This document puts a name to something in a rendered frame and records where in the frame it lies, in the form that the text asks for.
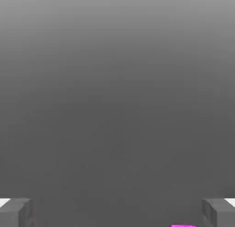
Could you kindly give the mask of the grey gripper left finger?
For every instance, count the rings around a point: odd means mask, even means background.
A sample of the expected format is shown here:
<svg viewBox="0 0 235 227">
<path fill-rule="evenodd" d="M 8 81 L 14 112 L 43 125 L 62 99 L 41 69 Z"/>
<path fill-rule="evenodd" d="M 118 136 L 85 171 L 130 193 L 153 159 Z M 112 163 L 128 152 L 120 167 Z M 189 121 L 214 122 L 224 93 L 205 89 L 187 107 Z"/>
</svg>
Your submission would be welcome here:
<svg viewBox="0 0 235 227">
<path fill-rule="evenodd" d="M 34 227 L 34 201 L 0 198 L 0 227 Z"/>
</svg>

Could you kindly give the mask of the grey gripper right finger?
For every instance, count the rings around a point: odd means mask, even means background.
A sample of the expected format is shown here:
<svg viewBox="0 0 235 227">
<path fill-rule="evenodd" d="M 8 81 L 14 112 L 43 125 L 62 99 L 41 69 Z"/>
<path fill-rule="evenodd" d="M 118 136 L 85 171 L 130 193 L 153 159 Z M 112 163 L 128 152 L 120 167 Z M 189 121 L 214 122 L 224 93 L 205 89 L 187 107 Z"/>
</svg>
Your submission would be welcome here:
<svg viewBox="0 0 235 227">
<path fill-rule="evenodd" d="M 203 199 L 203 227 L 235 227 L 235 198 Z"/>
</svg>

